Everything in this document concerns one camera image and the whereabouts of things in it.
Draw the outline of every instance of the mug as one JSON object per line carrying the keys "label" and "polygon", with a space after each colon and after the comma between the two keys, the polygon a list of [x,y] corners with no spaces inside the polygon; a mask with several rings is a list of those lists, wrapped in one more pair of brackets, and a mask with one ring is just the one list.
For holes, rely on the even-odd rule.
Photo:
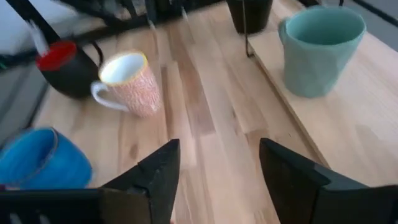
{"label": "mug", "polygon": [[[93,46],[101,66],[103,53],[95,42]],[[36,65],[51,86],[71,98],[90,96],[90,85],[98,80],[98,66],[72,41],[52,44],[45,55],[36,59]]]}
{"label": "mug", "polygon": [[[162,105],[155,76],[142,52],[124,52],[110,58],[100,68],[99,79],[100,82],[91,84],[91,94],[104,106],[147,117]],[[100,97],[98,93],[103,90],[110,92],[120,103]]]}
{"label": "mug", "polygon": [[81,189],[91,176],[84,153],[53,128],[30,129],[0,153],[0,185],[12,189]]}
{"label": "mug", "polygon": [[286,88],[307,98],[326,95],[365,31],[363,18],[345,7],[314,6],[284,19],[278,33]]}

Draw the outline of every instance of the orange speckled mug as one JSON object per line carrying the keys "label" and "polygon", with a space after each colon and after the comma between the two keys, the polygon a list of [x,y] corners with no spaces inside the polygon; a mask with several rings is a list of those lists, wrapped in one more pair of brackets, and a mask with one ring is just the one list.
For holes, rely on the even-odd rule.
{"label": "orange speckled mug", "polygon": [[[91,84],[94,99],[109,108],[151,116],[161,107],[159,87],[142,52],[132,51],[110,58],[99,70],[100,82]],[[118,101],[105,100],[100,91],[110,92]]]}

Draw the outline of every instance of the blue mug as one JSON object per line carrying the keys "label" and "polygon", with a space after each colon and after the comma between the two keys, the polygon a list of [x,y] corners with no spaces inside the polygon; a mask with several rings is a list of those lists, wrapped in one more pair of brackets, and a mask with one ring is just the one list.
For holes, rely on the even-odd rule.
{"label": "blue mug", "polygon": [[363,18],[345,7],[314,6],[279,24],[284,83],[298,96],[326,95],[354,54],[365,31]]}
{"label": "blue mug", "polygon": [[53,128],[28,130],[0,152],[0,184],[10,188],[81,189],[91,175],[84,153]]}

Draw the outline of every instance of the wooden tabletop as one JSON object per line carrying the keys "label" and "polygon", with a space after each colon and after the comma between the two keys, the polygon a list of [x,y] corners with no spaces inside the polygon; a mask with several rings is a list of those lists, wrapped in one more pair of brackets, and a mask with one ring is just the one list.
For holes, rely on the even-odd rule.
{"label": "wooden tabletop", "polygon": [[[290,15],[296,12],[292,7]],[[396,51],[366,33],[332,91],[307,99],[295,96],[284,85],[283,47],[277,32],[263,33],[249,43],[303,133],[330,168],[370,186],[398,184]]]}
{"label": "wooden tabletop", "polygon": [[[284,9],[271,12],[276,30]],[[173,219],[189,223],[278,223],[259,166],[261,137],[319,162],[256,61],[246,57],[225,3],[188,14],[156,32],[137,29],[99,43],[105,57],[143,51],[164,107],[151,118],[111,110],[89,98],[47,93],[36,126],[53,126],[91,161],[92,186],[136,165],[171,138],[181,139]],[[92,47],[86,52],[98,60]]]}

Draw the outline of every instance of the black cup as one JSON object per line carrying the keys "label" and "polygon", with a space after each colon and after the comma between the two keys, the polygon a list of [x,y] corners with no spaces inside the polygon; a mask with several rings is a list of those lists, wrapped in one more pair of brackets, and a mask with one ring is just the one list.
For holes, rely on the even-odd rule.
{"label": "black cup", "polygon": [[91,95],[90,85],[98,80],[98,67],[103,63],[103,53],[96,43],[99,65],[72,41],[52,44],[49,51],[37,58],[36,65],[45,79],[60,93],[71,98]]}
{"label": "black cup", "polygon": [[[226,0],[238,33],[244,33],[242,0]],[[244,0],[246,32],[253,34],[265,28],[271,11],[272,0]]]}

